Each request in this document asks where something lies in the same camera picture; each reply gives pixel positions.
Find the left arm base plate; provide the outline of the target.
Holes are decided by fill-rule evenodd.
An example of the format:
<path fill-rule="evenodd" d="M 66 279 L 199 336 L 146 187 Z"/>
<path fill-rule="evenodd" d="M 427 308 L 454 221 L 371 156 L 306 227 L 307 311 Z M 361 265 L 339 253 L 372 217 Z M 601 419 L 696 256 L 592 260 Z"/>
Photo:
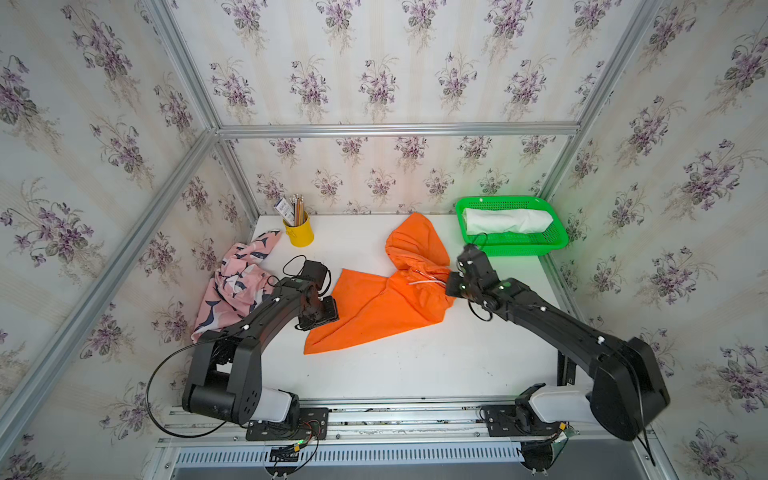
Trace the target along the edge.
<path fill-rule="evenodd" d="M 247 441 L 325 440 L 327 436 L 328 408 L 291 410 L 282 422 L 251 420 L 246 429 Z"/>

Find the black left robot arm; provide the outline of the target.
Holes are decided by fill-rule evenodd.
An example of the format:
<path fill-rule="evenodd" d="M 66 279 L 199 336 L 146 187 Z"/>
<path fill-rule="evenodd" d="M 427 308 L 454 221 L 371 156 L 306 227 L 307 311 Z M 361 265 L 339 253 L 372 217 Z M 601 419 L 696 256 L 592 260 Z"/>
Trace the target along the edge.
<path fill-rule="evenodd" d="M 336 302 L 327 293 L 329 279 L 324 264 L 307 260 L 298 274 L 281 279 L 273 294 L 244 319 L 204 333 L 192 356 L 183 410 L 238 425 L 296 424 L 297 397 L 263 386 L 262 353 L 293 319 L 300 331 L 339 319 Z"/>

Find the yellow pencil cup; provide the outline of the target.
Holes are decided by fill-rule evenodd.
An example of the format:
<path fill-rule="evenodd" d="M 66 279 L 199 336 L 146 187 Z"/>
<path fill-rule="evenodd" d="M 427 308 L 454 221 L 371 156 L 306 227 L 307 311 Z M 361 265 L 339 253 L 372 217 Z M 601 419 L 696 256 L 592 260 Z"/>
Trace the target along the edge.
<path fill-rule="evenodd" d="M 291 226 L 283 221 L 290 244 L 296 248 L 305 248 L 314 241 L 314 232 L 310 223 L 310 216 L 304 212 L 303 221 L 299 226 Z"/>

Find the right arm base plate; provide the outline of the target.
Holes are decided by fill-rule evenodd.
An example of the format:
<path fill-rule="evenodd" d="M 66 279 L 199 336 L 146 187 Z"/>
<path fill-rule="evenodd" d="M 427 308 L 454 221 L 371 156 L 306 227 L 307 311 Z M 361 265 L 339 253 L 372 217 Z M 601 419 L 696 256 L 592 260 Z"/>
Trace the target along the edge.
<path fill-rule="evenodd" d="M 482 405 L 479 415 L 490 437 L 547 439 L 563 430 L 562 422 L 544 422 L 532 410 L 515 404 Z"/>

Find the green plastic basket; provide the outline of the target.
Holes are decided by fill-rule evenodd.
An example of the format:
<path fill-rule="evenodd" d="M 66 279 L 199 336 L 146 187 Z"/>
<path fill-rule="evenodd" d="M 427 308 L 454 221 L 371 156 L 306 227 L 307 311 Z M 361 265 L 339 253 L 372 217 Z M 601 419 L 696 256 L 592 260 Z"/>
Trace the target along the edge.
<path fill-rule="evenodd" d="M 492 214 L 547 213 L 551 222 L 543 230 L 531 233 L 471 233 L 465 215 L 469 209 Z M 566 230 L 552 206 L 534 196 L 465 197 L 457 201 L 456 214 L 465 242 L 476 244 L 489 257 L 542 256 L 552 250 L 565 248 L 569 242 Z"/>

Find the white shorts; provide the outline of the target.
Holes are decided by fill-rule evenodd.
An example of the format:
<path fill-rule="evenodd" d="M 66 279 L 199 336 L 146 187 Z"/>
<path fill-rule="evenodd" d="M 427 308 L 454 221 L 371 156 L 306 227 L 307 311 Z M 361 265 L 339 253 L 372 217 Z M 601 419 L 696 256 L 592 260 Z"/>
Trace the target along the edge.
<path fill-rule="evenodd" d="M 493 211 L 466 208 L 461 218 L 469 235 L 535 234 L 544 232 L 553 223 L 553 216 L 547 211 L 531 209 Z"/>

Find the orange cloth garment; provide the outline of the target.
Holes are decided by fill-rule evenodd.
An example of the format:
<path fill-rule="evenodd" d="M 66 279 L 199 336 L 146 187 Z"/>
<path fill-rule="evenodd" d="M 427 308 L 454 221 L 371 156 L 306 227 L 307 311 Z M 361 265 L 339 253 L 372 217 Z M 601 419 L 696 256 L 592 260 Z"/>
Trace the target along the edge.
<path fill-rule="evenodd" d="M 312 330 L 303 353 L 364 345 L 441 323 L 454 305 L 447 295 L 450 258 L 432 222 L 411 214 L 387 238 L 389 277 L 344 269 L 332 297 L 339 319 Z"/>

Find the wooden pencils bundle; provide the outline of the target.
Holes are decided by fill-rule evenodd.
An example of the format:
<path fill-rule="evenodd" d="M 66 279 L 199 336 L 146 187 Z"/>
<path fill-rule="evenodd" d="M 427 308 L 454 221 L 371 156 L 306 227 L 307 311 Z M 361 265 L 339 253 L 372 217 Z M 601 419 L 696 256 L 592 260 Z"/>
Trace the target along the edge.
<path fill-rule="evenodd" d="M 294 227 L 300 227 L 305 222 L 305 207 L 304 207 L 304 199 L 303 196 L 300 194 L 295 194 L 293 196 L 293 206 L 294 206 Z"/>

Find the pink patterned garment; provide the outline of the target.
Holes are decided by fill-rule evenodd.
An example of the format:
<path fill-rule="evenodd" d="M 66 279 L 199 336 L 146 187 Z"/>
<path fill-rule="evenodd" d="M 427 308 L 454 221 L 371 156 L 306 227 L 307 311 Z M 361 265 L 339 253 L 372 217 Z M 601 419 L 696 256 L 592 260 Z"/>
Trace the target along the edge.
<path fill-rule="evenodd" d="M 268 230 L 250 243 L 235 243 L 226 252 L 205 289 L 191 333 L 193 343 L 205 332 L 238 323 L 272 293 L 277 277 L 261 263 L 281 236 L 279 230 Z"/>

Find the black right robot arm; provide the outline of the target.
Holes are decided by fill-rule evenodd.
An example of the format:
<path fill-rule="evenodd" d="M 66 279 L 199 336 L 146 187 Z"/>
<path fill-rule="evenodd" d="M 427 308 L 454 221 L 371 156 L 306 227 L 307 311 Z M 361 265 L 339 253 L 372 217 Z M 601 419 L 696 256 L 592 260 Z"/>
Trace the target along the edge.
<path fill-rule="evenodd" d="M 446 286 L 449 296 L 536 334 L 592 379 L 589 388 L 543 385 L 526 391 L 522 404 L 538 419 L 596 423 L 632 441 L 670 405 L 653 350 L 642 339 L 604 333 L 545 301 L 525 283 L 501 280 L 474 244 L 464 246 L 457 265 Z"/>

